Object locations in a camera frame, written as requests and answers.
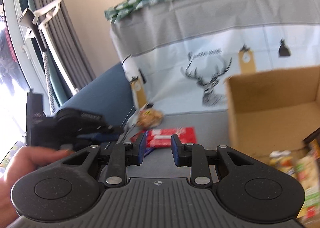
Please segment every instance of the blue seat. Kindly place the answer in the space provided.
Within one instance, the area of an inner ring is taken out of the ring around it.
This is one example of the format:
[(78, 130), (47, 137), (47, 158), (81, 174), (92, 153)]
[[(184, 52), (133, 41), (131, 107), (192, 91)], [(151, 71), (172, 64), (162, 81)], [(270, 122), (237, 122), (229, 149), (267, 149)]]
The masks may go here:
[(131, 87), (121, 64), (100, 75), (61, 108), (101, 114), (111, 125), (121, 125), (134, 107)]

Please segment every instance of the cardboard box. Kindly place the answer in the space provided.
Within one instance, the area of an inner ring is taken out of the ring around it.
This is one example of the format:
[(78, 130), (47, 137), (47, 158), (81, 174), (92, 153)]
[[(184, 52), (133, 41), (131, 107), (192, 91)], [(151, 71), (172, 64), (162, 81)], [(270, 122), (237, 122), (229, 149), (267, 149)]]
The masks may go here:
[(228, 78), (231, 146), (262, 162), (275, 150), (302, 151), (302, 141), (320, 127), (319, 77), (314, 66)]

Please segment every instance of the snack bag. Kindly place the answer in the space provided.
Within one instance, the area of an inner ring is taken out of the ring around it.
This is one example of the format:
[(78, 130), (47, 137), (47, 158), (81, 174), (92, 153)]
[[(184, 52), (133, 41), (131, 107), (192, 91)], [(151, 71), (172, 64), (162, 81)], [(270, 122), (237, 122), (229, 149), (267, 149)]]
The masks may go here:
[(297, 179), (293, 161), (290, 151), (273, 151), (269, 165)]
[(170, 147), (171, 136), (177, 134), (181, 143), (197, 143), (193, 127), (151, 129), (147, 131), (147, 147)]
[(159, 126), (163, 114), (153, 108), (143, 109), (138, 114), (137, 126), (143, 129), (154, 128)]
[(298, 218), (306, 220), (320, 212), (319, 170), (312, 152), (297, 160), (296, 172), (306, 194)]

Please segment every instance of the gray curtain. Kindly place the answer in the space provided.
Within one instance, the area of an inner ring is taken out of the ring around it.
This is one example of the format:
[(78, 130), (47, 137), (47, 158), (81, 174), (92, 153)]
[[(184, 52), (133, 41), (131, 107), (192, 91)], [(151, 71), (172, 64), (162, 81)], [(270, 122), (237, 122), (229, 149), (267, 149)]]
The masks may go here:
[[(39, 9), (52, 1), (34, 0), (34, 3), (36, 9)], [(49, 22), (48, 29), (58, 56), (65, 66), (71, 82), (75, 87), (79, 89), (83, 88), (95, 78), (95, 74), (81, 47), (63, 1), (60, 11)]]

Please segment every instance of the metal rivet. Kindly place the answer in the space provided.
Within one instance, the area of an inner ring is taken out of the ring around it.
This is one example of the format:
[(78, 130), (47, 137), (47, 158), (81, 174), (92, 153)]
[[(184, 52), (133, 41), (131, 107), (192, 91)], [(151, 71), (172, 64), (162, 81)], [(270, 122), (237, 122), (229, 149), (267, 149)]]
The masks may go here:
[(195, 179), (195, 183), (198, 185), (206, 185), (210, 183), (210, 179), (205, 176), (199, 176)]
[(107, 178), (106, 182), (110, 185), (117, 185), (122, 182), (122, 178), (118, 176), (110, 176)]

